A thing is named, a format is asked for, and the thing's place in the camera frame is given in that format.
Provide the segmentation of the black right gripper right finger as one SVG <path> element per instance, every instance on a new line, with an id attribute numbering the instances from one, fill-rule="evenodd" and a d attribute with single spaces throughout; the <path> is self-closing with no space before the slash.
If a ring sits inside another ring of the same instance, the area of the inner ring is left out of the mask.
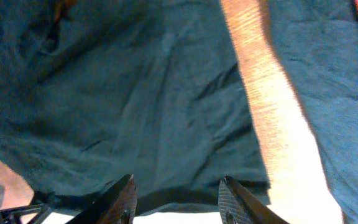
<path id="1" fill-rule="evenodd" d="M 219 183 L 218 207 L 223 224 L 289 224 L 230 176 Z"/>

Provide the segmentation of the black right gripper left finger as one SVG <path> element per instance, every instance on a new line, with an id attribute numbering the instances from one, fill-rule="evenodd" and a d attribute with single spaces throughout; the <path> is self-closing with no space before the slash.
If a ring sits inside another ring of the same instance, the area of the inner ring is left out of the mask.
<path id="1" fill-rule="evenodd" d="M 125 175 L 67 224 L 133 224 L 136 207 L 135 178 Z"/>

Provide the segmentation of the black shorts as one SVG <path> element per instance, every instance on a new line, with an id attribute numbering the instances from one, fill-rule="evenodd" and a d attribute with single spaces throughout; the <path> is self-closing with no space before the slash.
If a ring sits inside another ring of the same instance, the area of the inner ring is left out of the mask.
<path id="1" fill-rule="evenodd" d="M 75 215 L 122 176 L 138 215 L 269 178 L 219 1 L 0 1 L 0 160 Z"/>

